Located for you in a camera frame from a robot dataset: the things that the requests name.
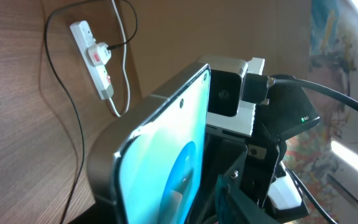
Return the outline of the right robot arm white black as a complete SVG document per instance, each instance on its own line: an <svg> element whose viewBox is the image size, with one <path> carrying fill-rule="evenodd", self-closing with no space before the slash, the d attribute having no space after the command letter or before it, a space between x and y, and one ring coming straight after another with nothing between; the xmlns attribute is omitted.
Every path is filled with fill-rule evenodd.
<svg viewBox="0 0 358 224"><path fill-rule="evenodd" d="M309 214L283 165L286 141L319 123L296 78L213 71L200 189L188 223L286 223Z"/></svg>

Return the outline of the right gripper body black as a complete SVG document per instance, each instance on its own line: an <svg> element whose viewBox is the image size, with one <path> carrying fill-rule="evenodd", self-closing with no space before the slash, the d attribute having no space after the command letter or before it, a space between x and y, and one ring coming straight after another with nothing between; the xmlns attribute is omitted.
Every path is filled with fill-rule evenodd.
<svg viewBox="0 0 358 224"><path fill-rule="evenodd" d="M195 223L275 223L263 210L280 141L264 124L247 136L208 125Z"/></svg>

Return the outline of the blue screen smartphone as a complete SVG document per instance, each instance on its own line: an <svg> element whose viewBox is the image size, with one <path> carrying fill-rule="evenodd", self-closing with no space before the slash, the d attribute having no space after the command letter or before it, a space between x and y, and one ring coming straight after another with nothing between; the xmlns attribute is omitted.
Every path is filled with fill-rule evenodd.
<svg viewBox="0 0 358 224"><path fill-rule="evenodd" d="M110 124L87 176L101 223L185 223L200 188L211 69L195 62Z"/></svg>

